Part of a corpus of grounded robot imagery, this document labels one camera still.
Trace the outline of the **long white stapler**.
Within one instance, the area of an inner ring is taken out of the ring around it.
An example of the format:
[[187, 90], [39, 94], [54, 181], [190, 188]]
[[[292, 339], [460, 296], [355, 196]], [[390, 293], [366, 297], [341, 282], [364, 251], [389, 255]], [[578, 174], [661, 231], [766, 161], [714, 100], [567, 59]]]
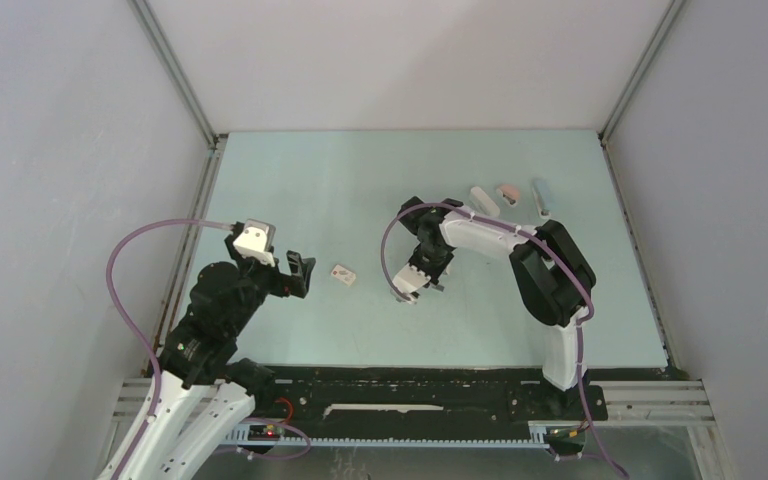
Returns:
[[501, 214], [500, 207], [489, 194], [479, 186], [473, 186], [470, 189], [469, 202], [475, 211], [484, 216], [498, 218]]

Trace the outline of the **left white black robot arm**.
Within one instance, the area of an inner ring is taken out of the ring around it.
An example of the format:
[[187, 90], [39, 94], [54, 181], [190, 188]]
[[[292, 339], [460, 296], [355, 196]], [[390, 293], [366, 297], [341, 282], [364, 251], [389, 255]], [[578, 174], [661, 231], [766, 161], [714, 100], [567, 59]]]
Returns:
[[191, 479], [245, 418], [276, 403], [272, 370], [234, 361], [237, 339], [266, 298], [303, 298], [316, 261], [287, 254], [290, 271], [236, 255], [204, 267], [170, 332], [137, 418], [103, 479]]

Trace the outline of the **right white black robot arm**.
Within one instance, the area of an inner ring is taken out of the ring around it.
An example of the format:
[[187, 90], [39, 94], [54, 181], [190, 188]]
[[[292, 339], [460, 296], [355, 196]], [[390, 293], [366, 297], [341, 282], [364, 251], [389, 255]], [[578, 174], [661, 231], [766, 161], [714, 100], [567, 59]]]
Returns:
[[565, 226], [555, 220], [522, 226], [457, 200], [427, 203], [417, 197], [392, 222], [417, 240], [407, 263], [385, 276], [400, 302], [413, 304], [422, 289], [438, 288], [459, 249], [509, 261], [526, 311], [544, 328], [543, 408], [556, 418], [576, 411], [582, 403], [577, 385], [586, 374], [583, 325], [593, 316], [597, 279]]

